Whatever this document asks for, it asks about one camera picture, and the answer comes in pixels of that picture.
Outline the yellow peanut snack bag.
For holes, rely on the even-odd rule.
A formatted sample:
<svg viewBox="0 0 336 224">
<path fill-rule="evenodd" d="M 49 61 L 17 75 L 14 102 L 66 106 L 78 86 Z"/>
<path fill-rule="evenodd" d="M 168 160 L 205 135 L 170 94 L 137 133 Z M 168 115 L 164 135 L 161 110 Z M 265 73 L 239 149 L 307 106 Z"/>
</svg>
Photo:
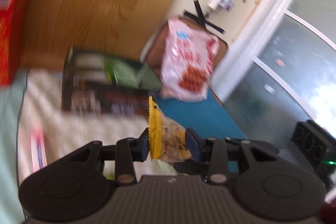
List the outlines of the yellow peanut snack bag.
<svg viewBox="0 0 336 224">
<path fill-rule="evenodd" d="M 152 160 L 175 163 L 192 159 L 186 145 L 186 129 L 166 117 L 151 96 L 149 97 L 148 132 Z"/>
</svg>

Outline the pink rectangular snack box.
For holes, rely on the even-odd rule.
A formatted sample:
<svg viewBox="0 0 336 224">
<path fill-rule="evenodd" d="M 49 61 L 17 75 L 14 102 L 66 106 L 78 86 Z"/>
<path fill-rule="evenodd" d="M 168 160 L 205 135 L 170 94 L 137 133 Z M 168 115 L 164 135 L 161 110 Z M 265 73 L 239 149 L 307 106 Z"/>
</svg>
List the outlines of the pink rectangular snack box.
<svg viewBox="0 0 336 224">
<path fill-rule="evenodd" d="M 34 172 L 47 166 L 44 133 L 41 128 L 31 132 L 31 160 Z"/>
</svg>

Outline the blue checked cloth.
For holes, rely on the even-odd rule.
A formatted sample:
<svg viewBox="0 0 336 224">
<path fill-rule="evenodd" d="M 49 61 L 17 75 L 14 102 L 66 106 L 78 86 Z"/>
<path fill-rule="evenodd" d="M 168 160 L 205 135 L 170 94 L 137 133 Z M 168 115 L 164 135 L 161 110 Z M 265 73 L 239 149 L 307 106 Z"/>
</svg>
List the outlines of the blue checked cloth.
<svg viewBox="0 0 336 224">
<path fill-rule="evenodd" d="M 186 130 L 193 129 L 201 139 L 245 139 L 224 108 L 208 91 L 207 99 L 201 102 L 183 102 L 176 99 L 153 98 L 166 117 L 176 121 Z"/>
</svg>

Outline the black open cardboard box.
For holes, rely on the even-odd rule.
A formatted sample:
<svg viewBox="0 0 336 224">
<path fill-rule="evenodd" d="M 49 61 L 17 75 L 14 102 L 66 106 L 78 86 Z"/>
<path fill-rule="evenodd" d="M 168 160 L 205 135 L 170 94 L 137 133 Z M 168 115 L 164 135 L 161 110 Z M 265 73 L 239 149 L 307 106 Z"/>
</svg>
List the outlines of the black open cardboard box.
<svg viewBox="0 0 336 224">
<path fill-rule="evenodd" d="M 134 116 L 148 114 L 149 97 L 160 90 L 132 89 L 112 84 L 105 72 L 108 55 L 70 47 L 64 61 L 61 109 L 74 115 Z"/>
</svg>

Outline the pink fried dough snack bag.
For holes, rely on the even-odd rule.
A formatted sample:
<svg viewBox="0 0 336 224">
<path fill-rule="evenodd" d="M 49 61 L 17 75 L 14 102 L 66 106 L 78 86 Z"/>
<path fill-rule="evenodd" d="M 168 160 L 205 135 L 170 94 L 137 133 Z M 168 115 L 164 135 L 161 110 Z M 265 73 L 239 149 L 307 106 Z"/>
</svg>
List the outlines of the pink fried dough snack bag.
<svg viewBox="0 0 336 224">
<path fill-rule="evenodd" d="M 219 39 L 178 18 L 168 20 L 168 30 L 161 65 L 161 96 L 185 102 L 206 100 Z"/>
</svg>

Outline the brown seat cushion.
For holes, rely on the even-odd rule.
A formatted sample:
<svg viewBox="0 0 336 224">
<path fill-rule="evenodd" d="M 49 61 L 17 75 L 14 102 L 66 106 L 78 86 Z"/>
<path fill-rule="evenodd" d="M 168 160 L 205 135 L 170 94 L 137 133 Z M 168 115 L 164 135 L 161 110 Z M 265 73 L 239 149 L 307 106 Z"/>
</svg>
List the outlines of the brown seat cushion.
<svg viewBox="0 0 336 224">
<path fill-rule="evenodd" d="M 187 24 L 190 28 L 195 30 L 202 30 L 209 34 L 213 34 L 212 32 L 209 32 L 204 27 L 201 27 L 198 25 L 195 21 L 190 20 L 188 18 L 185 18 L 183 16 L 178 16 L 178 19 L 183 21 L 185 24 Z M 158 78 L 161 76 L 161 66 L 162 66 L 162 58 L 163 54 L 165 52 L 165 46 L 166 46 L 166 38 L 169 33 L 169 26 L 168 21 L 165 21 L 159 32 L 157 33 L 156 37 L 154 38 L 154 41 L 152 45 L 150 46 L 150 49 L 145 57 L 145 63 L 152 69 L 152 71 L 157 75 Z M 228 44 L 218 37 L 220 43 L 219 43 L 219 51 L 218 54 L 215 57 L 214 61 L 214 68 L 217 67 L 217 65 L 220 63 L 222 58 L 226 55 L 228 51 Z"/>
</svg>

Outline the patterned patchwork bed sheet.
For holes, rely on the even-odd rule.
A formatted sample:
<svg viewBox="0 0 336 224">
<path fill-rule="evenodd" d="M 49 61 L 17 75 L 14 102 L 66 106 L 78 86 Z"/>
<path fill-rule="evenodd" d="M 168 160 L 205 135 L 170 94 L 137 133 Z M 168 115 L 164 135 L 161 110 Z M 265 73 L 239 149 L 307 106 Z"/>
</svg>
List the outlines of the patterned patchwork bed sheet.
<svg viewBox="0 0 336 224">
<path fill-rule="evenodd" d="M 51 164 L 93 140 L 115 144 L 139 137 L 147 127 L 142 116 L 75 116 L 60 109 L 62 75 L 43 70 L 21 71 L 1 88 L 1 223 L 22 223 L 19 184 L 33 172 L 31 133 L 44 135 L 46 162 Z"/>
</svg>

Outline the wood pattern board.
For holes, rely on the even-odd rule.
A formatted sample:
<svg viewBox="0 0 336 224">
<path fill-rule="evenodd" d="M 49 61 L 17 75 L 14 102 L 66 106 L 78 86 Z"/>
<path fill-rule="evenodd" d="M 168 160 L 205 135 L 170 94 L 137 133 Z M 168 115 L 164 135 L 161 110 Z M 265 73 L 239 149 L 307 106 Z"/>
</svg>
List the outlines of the wood pattern board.
<svg viewBox="0 0 336 224">
<path fill-rule="evenodd" d="M 24 68 L 61 69 L 70 46 L 138 60 L 173 0 L 30 0 Z"/>
</svg>

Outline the red gift box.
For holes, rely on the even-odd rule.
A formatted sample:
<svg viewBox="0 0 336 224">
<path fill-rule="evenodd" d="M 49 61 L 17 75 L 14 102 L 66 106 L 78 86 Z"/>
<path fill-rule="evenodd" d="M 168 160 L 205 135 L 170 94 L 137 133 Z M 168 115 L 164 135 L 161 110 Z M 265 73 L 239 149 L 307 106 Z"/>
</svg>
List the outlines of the red gift box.
<svg viewBox="0 0 336 224">
<path fill-rule="evenodd" d="M 1 0 L 1 86 L 12 84 L 22 55 L 22 32 L 29 0 Z"/>
</svg>

